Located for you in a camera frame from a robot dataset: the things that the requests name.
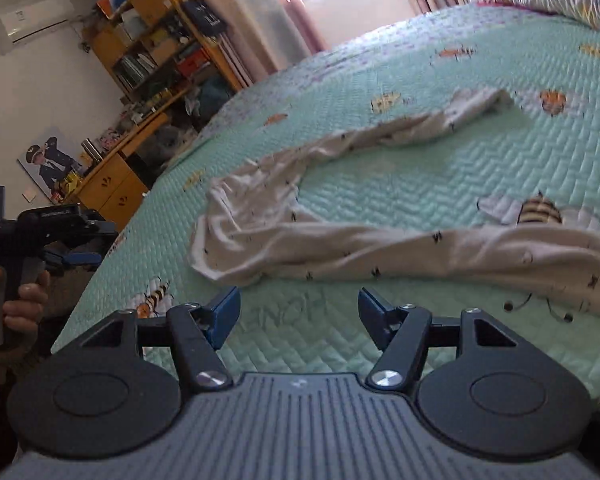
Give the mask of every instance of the mattress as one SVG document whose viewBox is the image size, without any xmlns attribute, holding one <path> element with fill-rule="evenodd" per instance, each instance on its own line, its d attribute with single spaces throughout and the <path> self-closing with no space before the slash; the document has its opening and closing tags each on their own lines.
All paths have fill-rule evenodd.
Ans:
<svg viewBox="0 0 600 480">
<path fill-rule="evenodd" d="M 299 201 L 330 221 L 420 230 L 490 222 L 478 198 L 524 200 L 538 190 L 560 206 L 600 218 L 600 32 L 526 10 L 453 7 L 379 29 L 241 92 L 189 153 L 155 184 L 105 259 L 54 350 L 154 289 L 173 304 L 204 303 L 218 286 L 186 261 L 193 222 L 205 210 L 209 179 L 334 130 L 432 110 L 457 88 L 506 88 L 516 106 L 446 139 L 376 149 L 311 168 Z M 385 96 L 382 111 L 371 102 Z M 479 307 L 556 359 L 600 408 L 600 318 L 526 292 L 444 280 L 302 282 L 264 279 L 242 290 L 240 319 L 219 355 L 234 375 L 267 372 L 367 373 L 379 352 L 357 314 L 371 286 L 395 303 L 436 316 Z M 173 371 L 165 349 L 146 357 Z M 429 353 L 427 368 L 454 358 Z"/>
</svg>

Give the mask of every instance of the red box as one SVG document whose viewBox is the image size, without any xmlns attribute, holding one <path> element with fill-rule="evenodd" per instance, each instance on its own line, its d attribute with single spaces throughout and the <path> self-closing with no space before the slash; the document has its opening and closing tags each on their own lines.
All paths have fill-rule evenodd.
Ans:
<svg viewBox="0 0 600 480">
<path fill-rule="evenodd" d="M 203 48 L 198 49 L 191 54 L 187 59 L 178 63 L 178 70 L 184 77 L 190 77 L 195 74 L 207 61 L 208 56 Z"/>
</svg>

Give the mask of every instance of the photo of boy in uniform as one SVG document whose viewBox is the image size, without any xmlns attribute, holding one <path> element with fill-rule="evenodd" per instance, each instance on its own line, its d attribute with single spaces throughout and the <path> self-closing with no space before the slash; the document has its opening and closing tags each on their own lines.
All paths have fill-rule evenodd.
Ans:
<svg viewBox="0 0 600 480">
<path fill-rule="evenodd" d="M 25 155 L 29 164 L 39 166 L 40 178 L 45 181 L 49 190 L 53 191 L 58 180 L 64 177 L 77 164 L 74 158 L 58 150 L 58 139 L 49 137 L 44 146 L 31 146 Z"/>
</svg>

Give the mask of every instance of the air conditioner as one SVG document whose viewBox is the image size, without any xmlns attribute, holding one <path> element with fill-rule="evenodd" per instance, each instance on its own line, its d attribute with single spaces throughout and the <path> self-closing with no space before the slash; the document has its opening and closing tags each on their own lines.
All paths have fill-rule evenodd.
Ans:
<svg viewBox="0 0 600 480">
<path fill-rule="evenodd" d="M 45 0 L 0 15 L 0 24 L 6 33 L 6 43 L 17 46 L 67 25 L 75 17 L 70 0 Z"/>
</svg>

